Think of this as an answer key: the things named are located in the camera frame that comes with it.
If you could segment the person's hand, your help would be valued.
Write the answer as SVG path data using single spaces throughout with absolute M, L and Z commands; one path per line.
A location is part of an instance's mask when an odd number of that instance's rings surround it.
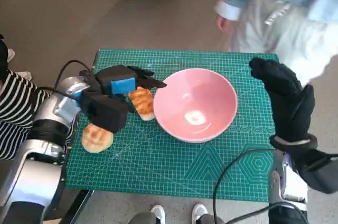
M 220 15 L 216 17 L 216 26 L 222 32 L 230 32 L 237 25 L 237 21 L 228 20 Z

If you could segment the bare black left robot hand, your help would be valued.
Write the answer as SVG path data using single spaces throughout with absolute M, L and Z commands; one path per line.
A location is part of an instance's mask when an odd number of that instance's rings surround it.
M 164 88 L 166 83 L 153 77 L 154 72 L 136 66 L 117 65 L 105 68 L 95 74 L 102 93 L 125 101 L 124 94 L 137 87 L 144 89 Z

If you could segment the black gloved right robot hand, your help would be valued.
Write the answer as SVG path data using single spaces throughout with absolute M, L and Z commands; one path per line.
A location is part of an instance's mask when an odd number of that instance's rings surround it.
M 251 75 L 263 82 L 269 95 L 275 135 L 289 143 L 309 141 L 315 106 L 313 86 L 302 87 L 290 68 L 274 60 L 255 57 L 249 66 Z

